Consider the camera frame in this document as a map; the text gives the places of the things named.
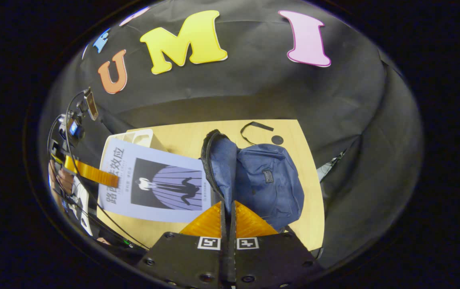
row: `book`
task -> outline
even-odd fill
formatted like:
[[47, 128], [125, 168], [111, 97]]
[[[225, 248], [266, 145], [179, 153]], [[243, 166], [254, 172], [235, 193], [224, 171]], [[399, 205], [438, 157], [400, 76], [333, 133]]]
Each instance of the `book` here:
[[118, 187], [100, 184], [98, 189], [100, 206], [116, 214], [189, 223], [215, 201], [199, 159], [114, 138], [100, 170], [119, 177]]

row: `letter m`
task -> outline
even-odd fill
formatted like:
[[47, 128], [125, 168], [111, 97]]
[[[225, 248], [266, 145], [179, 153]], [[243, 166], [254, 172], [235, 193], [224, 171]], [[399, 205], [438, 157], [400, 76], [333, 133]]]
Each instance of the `letter m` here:
[[193, 54], [189, 60], [195, 64], [222, 61], [228, 58], [228, 53], [222, 50], [215, 34], [215, 19], [219, 11], [208, 10], [190, 15], [184, 21], [178, 36], [162, 27], [148, 31], [141, 38], [150, 52], [153, 74], [170, 71], [172, 64], [164, 59], [166, 54], [177, 65], [183, 66], [189, 44]]

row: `wooden table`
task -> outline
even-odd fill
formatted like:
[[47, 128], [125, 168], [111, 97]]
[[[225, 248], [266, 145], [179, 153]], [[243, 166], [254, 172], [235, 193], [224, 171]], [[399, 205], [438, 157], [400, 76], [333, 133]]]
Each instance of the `wooden table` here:
[[[248, 126], [243, 134], [253, 143], [272, 143], [271, 138], [274, 135], [279, 135], [283, 138], [284, 142], [280, 146], [287, 149], [294, 161], [298, 169], [299, 180], [305, 192], [301, 217], [290, 224], [290, 227], [308, 250], [320, 248], [324, 235], [324, 207], [321, 186], [310, 148], [297, 120], [226, 120], [152, 126], [149, 128], [153, 130], [154, 137], [159, 139], [168, 152], [198, 159], [201, 155], [201, 148], [206, 134], [216, 128], [235, 142], [237, 147], [246, 148], [251, 146], [240, 134], [241, 128], [251, 121], [257, 121], [274, 128], [274, 131], [269, 131], [255, 126]], [[180, 232], [187, 224], [148, 221], [112, 212], [107, 213], [123, 229], [148, 247], [152, 247], [164, 232]], [[97, 216], [114, 231], [133, 241], [116, 227], [103, 212], [98, 212]]]

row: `screw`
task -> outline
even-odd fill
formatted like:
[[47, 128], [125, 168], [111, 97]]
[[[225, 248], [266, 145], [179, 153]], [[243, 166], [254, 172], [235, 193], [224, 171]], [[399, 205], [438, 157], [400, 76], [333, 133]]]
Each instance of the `screw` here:
[[212, 280], [214, 280], [214, 277], [212, 276], [212, 274], [210, 273], [206, 273], [206, 274], [201, 274], [199, 275], [199, 280], [202, 280], [203, 282], [212, 282]]
[[253, 281], [255, 281], [255, 277], [250, 276], [250, 275], [244, 276], [244, 277], [242, 278], [242, 282], [244, 282], [244, 283], [251, 283], [251, 282], [253, 282]]
[[150, 258], [147, 258], [145, 262], [146, 262], [146, 265], [148, 265], [148, 266], [155, 265], [155, 261], [151, 260]]

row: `black cable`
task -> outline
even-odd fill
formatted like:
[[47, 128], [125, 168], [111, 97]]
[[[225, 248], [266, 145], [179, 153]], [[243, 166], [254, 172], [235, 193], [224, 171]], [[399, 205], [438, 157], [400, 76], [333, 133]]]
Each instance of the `black cable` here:
[[[65, 122], [66, 122], [66, 126], [67, 126], [67, 123], [68, 123], [68, 112], [70, 110], [70, 107], [71, 107], [71, 104], [73, 103], [73, 101], [75, 100], [75, 98], [77, 96], [79, 96], [81, 93], [85, 93], [86, 90], [83, 90], [79, 93], [77, 93], [70, 101], [70, 103], [68, 104], [68, 108], [66, 110], [66, 117], [65, 117]], [[89, 196], [91, 196], [93, 199], [94, 196], [93, 194], [89, 191], [89, 189], [87, 188], [86, 185], [83, 184], [83, 181], [82, 181], [82, 176], [80, 174], [80, 171], [78, 170], [78, 168], [76, 167], [76, 162], [75, 162], [75, 158], [73, 156], [73, 152], [71, 151], [71, 146], [70, 146], [70, 143], [69, 143], [69, 137], [68, 137], [68, 131], [66, 129], [66, 132], [65, 132], [65, 135], [66, 135], [66, 145], [68, 146], [68, 151], [69, 153], [71, 154], [71, 159], [73, 161], [73, 166], [75, 167], [75, 171], [76, 171], [76, 176], [78, 177], [78, 180], [80, 181], [80, 183], [83, 185], [83, 187], [85, 188], [86, 192], [89, 194]], [[114, 225], [116, 225], [121, 231], [123, 231], [123, 233], [125, 233], [126, 235], [128, 235], [130, 238], [132, 238], [133, 240], [135, 240], [136, 242], [138, 242], [140, 245], [142, 245], [143, 247], [145, 247], [147, 250], [149, 250], [149, 247], [147, 247], [146, 245], [144, 245], [143, 243], [139, 242], [136, 238], [134, 238], [132, 235], [128, 234], [125, 230], [123, 230], [123, 228], [120, 227], [120, 225], [118, 225], [118, 223], [116, 223], [116, 221], [114, 221], [110, 216], [109, 214], [107, 214], [107, 212], [105, 212], [105, 210], [100, 206], [100, 204], [98, 203], [98, 201], [96, 201], [96, 206], [98, 208], [101, 209], [101, 211], [105, 214], [105, 216], [107, 216], [107, 218], [109, 218], [109, 220], [112, 221], [112, 223], [114, 223]]]
[[[58, 119], [61, 117], [62, 115], [58, 115], [55, 120], [53, 121], [52, 123], [52, 126], [50, 126], [50, 131], [48, 132], [48, 139], [46, 141], [46, 149], [48, 150], [48, 159], [52, 159], [52, 156], [51, 156], [51, 152], [50, 152], [50, 139], [52, 137], [52, 132], [53, 130], [55, 129], [55, 126], [57, 124], [57, 121]], [[55, 166], [52, 166], [52, 172], [53, 172], [53, 175], [55, 177], [55, 180], [59, 183], [59, 187], [61, 187], [61, 190], [62, 192], [66, 192], [64, 186], [62, 185], [61, 181], [59, 180], [59, 177], [57, 176], [57, 172], [55, 170]]]
[[[50, 126], [50, 131], [48, 132], [48, 139], [47, 139], [48, 159], [51, 159], [51, 153], [50, 153], [50, 150], [49, 150], [49, 148], [50, 148], [50, 139], [51, 139], [51, 135], [52, 135], [52, 132], [53, 132], [53, 130], [55, 129], [55, 126], [56, 126], [56, 124], [57, 124], [57, 121], [58, 121], [58, 119], [59, 119], [60, 117], [61, 117], [61, 115], [58, 115], [58, 116], [55, 118], [55, 120], [53, 121], [53, 124]], [[57, 171], [55, 170], [55, 166], [51, 165], [51, 167], [52, 167], [52, 174], [53, 174], [53, 176], [54, 176], [54, 179], [59, 183], [59, 187], [61, 187], [61, 192], [58, 192], [58, 195], [59, 195], [59, 197], [61, 197], [61, 199], [63, 199], [63, 200], [66, 201], [67, 203], [69, 203], [68, 200], [66, 199], [66, 197], [63, 196], [63, 192], [66, 192], [66, 189], [64, 188], [64, 186], [62, 185], [61, 180], [59, 179], [59, 176], [58, 176], [58, 174], [57, 174]], [[79, 183], [76, 185], [75, 188], [72, 188], [71, 193], [73, 193], [74, 190], [76, 190], [76, 189], [78, 188], [79, 185], [82, 185], [82, 183], [79, 182]], [[118, 235], [118, 234], [112, 232], [112, 229], [110, 229], [109, 227], [107, 227], [105, 224], [100, 223], [100, 222], [99, 222], [98, 220], [96, 220], [93, 216], [89, 215], [89, 214], [88, 214], [87, 212], [85, 212], [78, 204], [76, 204], [76, 203], [73, 203], [73, 204], [74, 204], [75, 206], [77, 206], [79, 209], [81, 209], [81, 211], [82, 211], [88, 218], [90, 218], [91, 220], [93, 220], [94, 222], [96, 222], [100, 227], [104, 228], [105, 230], [111, 232], [111, 234], [113, 234], [114, 236], [116, 236], [116, 237], [118, 237], [118, 238], [121, 238], [123, 241], [125, 241], [125, 238], [124, 238], [123, 236], [120, 236], [120, 235]]]
[[[58, 194], [58, 195], [61, 197], [61, 199], [63, 199], [64, 201], [66, 201], [66, 199], [65, 199], [64, 196], [61, 196], [60, 194]], [[88, 218], [90, 218], [90, 219], [91, 219], [92, 221], [94, 221], [97, 225], [99, 225], [101, 228], [104, 228], [105, 230], [107, 230], [108, 232], [110, 232], [111, 234], [113, 234], [114, 236], [116, 236], [117, 238], [121, 238], [121, 240], [122, 240], [123, 242], [126, 240], [123, 236], [121, 236], [121, 235], [119, 235], [119, 234], [116, 234], [116, 233], [112, 232], [111, 229], [105, 227], [105, 224], [104, 224], [103, 222], [98, 221], [96, 218], [94, 218], [93, 216], [91, 216], [89, 213], [85, 212], [78, 204], [76, 204], [76, 203], [73, 203], [73, 204], [74, 204], [78, 209], [80, 209]]]

